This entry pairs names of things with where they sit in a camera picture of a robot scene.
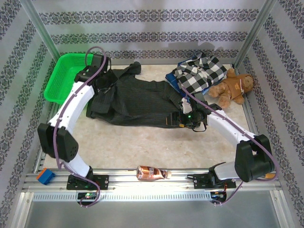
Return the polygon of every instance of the striped wall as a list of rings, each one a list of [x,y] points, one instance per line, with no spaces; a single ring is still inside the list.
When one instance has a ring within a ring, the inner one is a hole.
[[[119,65],[134,60],[176,64],[199,50],[232,63],[264,2],[35,0],[33,4],[60,53],[100,45]]]
[[[0,1],[0,228],[10,227],[24,175],[49,116],[43,92],[55,62],[17,0]]]
[[[296,227],[304,227],[303,18],[303,2],[279,0],[240,67],[254,77],[250,109],[271,140]]]

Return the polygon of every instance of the brown teddy bear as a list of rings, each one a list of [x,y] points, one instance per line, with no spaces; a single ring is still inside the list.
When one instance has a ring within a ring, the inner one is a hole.
[[[218,85],[209,89],[209,95],[218,97],[218,104],[222,108],[228,108],[231,104],[230,100],[234,100],[237,104],[244,103],[243,93],[253,89],[253,78],[251,75],[242,74],[236,76],[233,68],[227,71],[227,79],[221,81]]]

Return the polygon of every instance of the checkered shirt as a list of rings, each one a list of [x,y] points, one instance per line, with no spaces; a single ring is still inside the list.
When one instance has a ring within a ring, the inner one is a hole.
[[[212,86],[226,74],[226,68],[215,56],[200,53],[181,63],[173,70],[178,85],[184,86],[189,93],[197,93]]]

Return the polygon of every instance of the black garment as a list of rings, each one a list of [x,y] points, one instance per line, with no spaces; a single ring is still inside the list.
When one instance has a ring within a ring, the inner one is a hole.
[[[135,78],[141,72],[139,62],[123,70],[112,70],[119,78],[106,93],[99,93],[91,104],[91,117],[122,126],[166,125],[166,117],[180,111],[179,95],[167,82],[147,82]]]

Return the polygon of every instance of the marble surface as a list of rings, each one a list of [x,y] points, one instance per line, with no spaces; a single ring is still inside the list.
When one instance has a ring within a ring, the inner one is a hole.
[[[147,81],[162,81],[174,67],[175,65],[142,66],[142,73],[136,77]],[[209,104],[217,102],[216,98],[208,95],[205,99]],[[225,112],[248,130],[242,105],[232,102]],[[138,165],[208,168],[235,158],[235,148],[211,127],[203,133],[195,133],[184,128],[114,126],[87,118],[86,111],[83,110],[73,136],[79,143],[79,154],[93,168],[136,168]],[[55,159],[47,155],[44,167],[56,168]]]

